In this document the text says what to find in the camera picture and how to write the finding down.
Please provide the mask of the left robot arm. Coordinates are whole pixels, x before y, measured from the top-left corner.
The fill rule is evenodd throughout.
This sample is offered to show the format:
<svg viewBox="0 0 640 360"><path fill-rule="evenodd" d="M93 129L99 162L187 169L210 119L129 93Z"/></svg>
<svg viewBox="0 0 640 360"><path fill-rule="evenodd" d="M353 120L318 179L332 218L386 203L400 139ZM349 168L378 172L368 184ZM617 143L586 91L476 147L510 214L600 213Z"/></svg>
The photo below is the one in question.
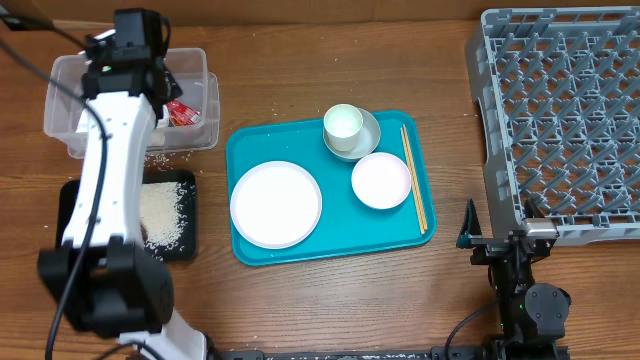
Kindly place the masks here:
<svg viewBox="0 0 640 360"><path fill-rule="evenodd" d="M87 148L76 203L61 245L37 271L56 300L45 356L61 320L116 338L155 359L213 359L209 338L174 308L167 267L144 251L140 192L146 148L163 105L179 86L164 64L167 36L88 37L82 77Z"/></svg>

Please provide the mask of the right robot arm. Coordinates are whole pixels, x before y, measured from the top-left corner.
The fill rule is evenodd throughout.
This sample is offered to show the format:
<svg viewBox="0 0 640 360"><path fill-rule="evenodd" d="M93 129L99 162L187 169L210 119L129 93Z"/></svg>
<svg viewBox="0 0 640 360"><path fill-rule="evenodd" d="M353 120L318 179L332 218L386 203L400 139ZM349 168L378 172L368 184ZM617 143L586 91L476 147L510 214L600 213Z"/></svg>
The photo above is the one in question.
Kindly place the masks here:
<svg viewBox="0 0 640 360"><path fill-rule="evenodd" d="M485 337L474 349L463 350L463 359L568 359L568 349L557 341L565 336L565 322L572 303L563 289L535 281L532 264L550 256L559 236L553 222L533 205L532 215L505 238L482 235L474 202L469 200L456 241L470 249L470 263L485 266L496 300L462 320L449 334L444 357L451 359L455 335L473 319L496 308L502 332Z"/></svg>

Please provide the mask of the small white plate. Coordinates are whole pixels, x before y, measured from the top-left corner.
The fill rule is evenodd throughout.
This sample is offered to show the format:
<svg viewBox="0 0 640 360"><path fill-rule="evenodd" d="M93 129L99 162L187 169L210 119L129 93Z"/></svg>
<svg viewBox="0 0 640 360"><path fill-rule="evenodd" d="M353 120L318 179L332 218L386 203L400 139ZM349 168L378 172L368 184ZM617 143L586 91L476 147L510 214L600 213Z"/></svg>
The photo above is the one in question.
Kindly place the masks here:
<svg viewBox="0 0 640 360"><path fill-rule="evenodd" d="M411 191L407 165L399 157L384 152L369 154L353 168L351 185L366 206L387 210L400 205Z"/></svg>

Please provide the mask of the large white plate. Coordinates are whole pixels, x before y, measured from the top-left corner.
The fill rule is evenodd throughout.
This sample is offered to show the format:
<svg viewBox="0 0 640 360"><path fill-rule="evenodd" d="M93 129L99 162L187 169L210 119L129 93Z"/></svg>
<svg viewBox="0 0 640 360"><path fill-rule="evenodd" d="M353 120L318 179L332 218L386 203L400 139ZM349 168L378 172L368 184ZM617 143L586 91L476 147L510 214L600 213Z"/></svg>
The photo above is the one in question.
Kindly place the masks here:
<svg viewBox="0 0 640 360"><path fill-rule="evenodd" d="M322 214L318 183L286 161L254 166L238 180L230 199L231 220L249 243L271 250L292 247L316 228Z"/></svg>

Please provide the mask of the white rice pile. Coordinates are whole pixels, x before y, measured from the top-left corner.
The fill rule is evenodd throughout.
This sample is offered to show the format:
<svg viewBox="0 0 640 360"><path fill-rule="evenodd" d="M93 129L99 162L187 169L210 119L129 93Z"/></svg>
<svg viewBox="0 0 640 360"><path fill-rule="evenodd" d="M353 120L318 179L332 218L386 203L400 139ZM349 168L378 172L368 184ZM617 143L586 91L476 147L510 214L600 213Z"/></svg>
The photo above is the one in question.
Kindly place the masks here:
<svg viewBox="0 0 640 360"><path fill-rule="evenodd" d="M143 184L140 217L144 247L162 261L176 259L186 248L189 220L183 198L187 190L180 182Z"/></svg>

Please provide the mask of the red snack wrapper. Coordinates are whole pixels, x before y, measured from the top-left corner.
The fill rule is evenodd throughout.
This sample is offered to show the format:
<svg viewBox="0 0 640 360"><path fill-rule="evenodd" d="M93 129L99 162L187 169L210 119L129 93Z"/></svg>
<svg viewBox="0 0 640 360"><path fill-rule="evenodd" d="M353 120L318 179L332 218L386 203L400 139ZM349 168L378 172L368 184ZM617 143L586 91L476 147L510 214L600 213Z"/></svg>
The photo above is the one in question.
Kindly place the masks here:
<svg viewBox="0 0 640 360"><path fill-rule="evenodd" d="M166 104L166 107L173 127L195 126L202 121L199 112L178 100L172 100Z"/></svg>

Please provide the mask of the white napkin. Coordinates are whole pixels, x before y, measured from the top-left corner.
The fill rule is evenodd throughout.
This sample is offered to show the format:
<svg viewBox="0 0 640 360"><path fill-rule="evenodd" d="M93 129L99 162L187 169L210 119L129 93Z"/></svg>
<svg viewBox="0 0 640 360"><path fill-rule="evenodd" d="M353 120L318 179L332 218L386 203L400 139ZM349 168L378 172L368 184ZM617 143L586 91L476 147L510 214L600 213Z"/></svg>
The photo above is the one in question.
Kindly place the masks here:
<svg viewBox="0 0 640 360"><path fill-rule="evenodd" d="M90 115L87 110L83 110L80 115L76 127L76 133L86 133L87 124L90 122ZM158 121L156 129L151 136L151 142L149 147L163 146L165 144L165 131L164 128L168 128L170 123L170 113L167 106L163 107L163 117Z"/></svg>

